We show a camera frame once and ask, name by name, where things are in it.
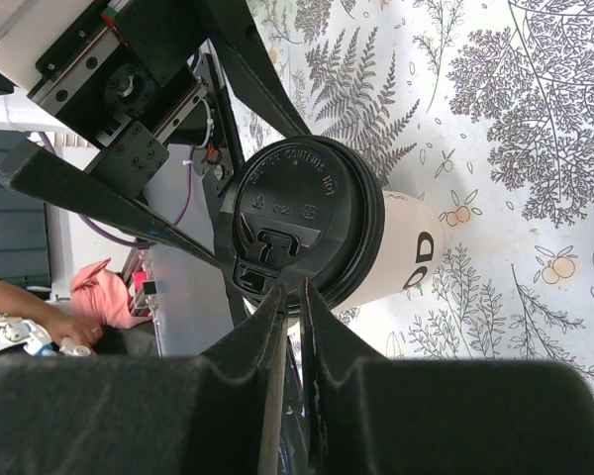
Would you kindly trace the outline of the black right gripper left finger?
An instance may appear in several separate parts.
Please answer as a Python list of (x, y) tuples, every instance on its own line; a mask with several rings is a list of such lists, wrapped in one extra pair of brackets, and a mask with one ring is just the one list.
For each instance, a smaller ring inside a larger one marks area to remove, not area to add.
[(273, 474), (286, 290), (193, 357), (0, 357), (0, 474)]

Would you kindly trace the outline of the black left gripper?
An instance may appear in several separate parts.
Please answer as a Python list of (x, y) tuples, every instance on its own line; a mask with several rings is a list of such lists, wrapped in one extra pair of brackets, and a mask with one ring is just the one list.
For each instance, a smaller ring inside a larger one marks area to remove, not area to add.
[[(248, 4), (192, 5), (236, 97), (284, 137), (310, 135)], [(38, 59), (42, 78), (29, 97), (99, 152), (85, 173), (24, 139), (0, 161), (0, 184), (216, 267), (207, 247), (132, 199), (167, 161), (166, 143), (207, 95), (188, 63), (205, 39), (192, 5), (91, 2)]]

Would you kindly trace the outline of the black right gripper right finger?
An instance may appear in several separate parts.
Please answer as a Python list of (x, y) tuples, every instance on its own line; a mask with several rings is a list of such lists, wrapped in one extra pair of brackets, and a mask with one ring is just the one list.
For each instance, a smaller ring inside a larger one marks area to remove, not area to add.
[(317, 474), (594, 474), (594, 400), (560, 363), (390, 359), (301, 288)]

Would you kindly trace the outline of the white paper coffee cup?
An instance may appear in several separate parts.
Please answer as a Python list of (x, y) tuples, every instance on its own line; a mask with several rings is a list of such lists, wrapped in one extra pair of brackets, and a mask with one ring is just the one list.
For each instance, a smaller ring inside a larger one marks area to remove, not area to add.
[(384, 233), (375, 261), (356, 290), (329, 306), (335, 313), (414, 287), (439, 266), (445, 234), (436, 212), (403, 193), (385, 191), (383, 196)]

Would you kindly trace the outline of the black plastic cup lid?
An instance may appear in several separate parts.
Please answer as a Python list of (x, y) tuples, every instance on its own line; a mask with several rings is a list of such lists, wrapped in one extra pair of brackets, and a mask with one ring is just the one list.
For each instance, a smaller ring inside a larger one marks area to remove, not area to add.
[(246, 167), (240, 211), (269, 234), (247, 261), (285, 286), (291, 314), (304, 280), (328, 306), (340, 303), (366, 277), (384, 233), (384, 196), (369, 164), (340, 142), (303, 136), (266, 146)]

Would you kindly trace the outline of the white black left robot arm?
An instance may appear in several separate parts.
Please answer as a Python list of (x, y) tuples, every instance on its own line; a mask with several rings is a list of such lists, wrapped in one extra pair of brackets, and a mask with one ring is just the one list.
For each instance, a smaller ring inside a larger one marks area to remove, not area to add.
[(96, 147), (78, 169), (31, 141), (0, 161), (0, 183), (145, 241), (214, 254), (140, 199), (170, 143), (244, 160), (229, 96), (285, 137), (308, 126), (244, 1), (0, 1), (0, 75)]

